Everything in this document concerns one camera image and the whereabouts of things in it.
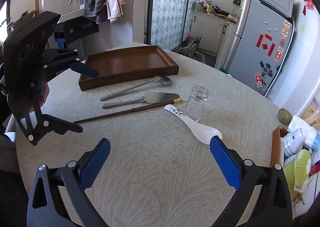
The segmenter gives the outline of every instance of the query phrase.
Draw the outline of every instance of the metal spoon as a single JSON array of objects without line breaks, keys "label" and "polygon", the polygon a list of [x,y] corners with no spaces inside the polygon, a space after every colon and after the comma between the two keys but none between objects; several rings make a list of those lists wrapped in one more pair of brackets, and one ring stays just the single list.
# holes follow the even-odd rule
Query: metal spoon
[{"label": "metal spoon", "polygon": [[169,100],[175,100],[178,99],[180,96],[178,94],[172,94],[172,93],[154,93],[154,92],[147,92],[145,95],[141,98],[130,100],[130,101],[124,101],[124,102],[117,102],[117,103],[105,103],[103,104],[103,109],[108,109],[111,107],[121,106],[121,105],[127,105],[132,104],[139,101],[145,101],[148,104],[156,104],[161,103]]},{"label": "metal spoon", "polygon": [[171,84],[172,84],[172,81],[170,80],[169,77],[166,77],[166,76],[164,76],[164,75],[156,75],[156,76],[154,76],[149,82],[141,83],[141,84],[138,84],[138,85],[129,87],[129,88],[127,88],[127,89],[124,89],[124,90],[115,92],[115,93],[113,93],[113,94],[109,94],[109,95],[103,96],[103,97],[100,98],[100,101],[108,100],[109,98],[111,98],[111,97],[113,97],[113,96],[122,94],[122,93],[124,93],[124,92],[130,91],[130,90],[132,90],[132,89],[135,89],[135,88],[137,88],[137,87],[139,87],[139,86],[142,86],[142,85],[146,85],[146,84],[151,83],[151,82],[158,82],[158,83],[160,83],[160,84],[162,84],[162,85],[171,85]]}]

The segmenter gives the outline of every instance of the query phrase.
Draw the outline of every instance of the silver refrigerator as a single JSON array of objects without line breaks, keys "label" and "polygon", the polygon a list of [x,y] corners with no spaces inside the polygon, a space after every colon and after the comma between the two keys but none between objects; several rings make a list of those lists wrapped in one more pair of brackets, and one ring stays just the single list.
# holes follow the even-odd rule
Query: silver refrigerator
[{"label": "silver refrigerator", "polygon": [[223,68],[266,96],[293,36],[293,0],[242,0],[241,16]]}]

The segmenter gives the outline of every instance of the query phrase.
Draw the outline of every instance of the refrigerator door handle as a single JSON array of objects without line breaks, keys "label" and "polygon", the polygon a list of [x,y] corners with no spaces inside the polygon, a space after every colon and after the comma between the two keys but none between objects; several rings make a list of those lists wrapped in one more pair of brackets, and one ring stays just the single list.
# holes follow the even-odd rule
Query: refrigerator door handle
[{"label": "refrigerator door handle", "polygon": [[234,31],[233,31],[233,34],[234,34],[236,37],[238,37],[238,38],[242,38],[242,36],[236,34]]}]

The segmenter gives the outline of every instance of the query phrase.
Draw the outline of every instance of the cooking pan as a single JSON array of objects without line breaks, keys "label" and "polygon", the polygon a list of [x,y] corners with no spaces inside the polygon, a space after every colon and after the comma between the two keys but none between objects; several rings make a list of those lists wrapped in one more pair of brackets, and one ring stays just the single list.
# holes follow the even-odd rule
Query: cooking pan
[{"label": "cooking pan", "polygon": [[217,14],[222,14],[222,15],[225,15],[225,16],[228,16],[230,14],[230,12],[226,12],[224,10],[220,10],[220,8],[218,6],[215,6],[214,11]]}]

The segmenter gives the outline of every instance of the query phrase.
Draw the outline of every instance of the round table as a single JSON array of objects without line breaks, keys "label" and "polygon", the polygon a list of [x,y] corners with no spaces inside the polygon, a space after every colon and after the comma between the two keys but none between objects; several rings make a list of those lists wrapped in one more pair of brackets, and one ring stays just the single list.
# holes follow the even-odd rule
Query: round table
[{"label": "round table", "polygon": [[[119,48],[141,46],[131,43]],[[179,65],[173,84],[151,83],[114,97],[110,101],[138,98],[147,91],[178,93],[185,100],[192,86],[209,90],[202,124],[215,127],[228,148],[257,165],[268,166],[272,131],[279,125],[278,108],[241,82],[198,61],[168,51]],[[49,82],[50,94],[44,114],[75,121],[143,105],[132,104],[108,111],[101,96],[145,80],[109,85],[81,92],[79,74],[70,69]],[[19,166],[27,192],[42,163],[65,166],[92,150],[101,138],[111,142],[111,154],[92,188],[85,192],[110,227],[116,226],[211,226],[231,199],[235,189],[227,185],[209,146],[199,142],[190,129],[163,108],[81,124],[83,133],[48,133],[31,145],[17,127]],[[61,189],[70,217],[81,223]],[[256,188],[239,223],[248,220],[258,197]]]}]

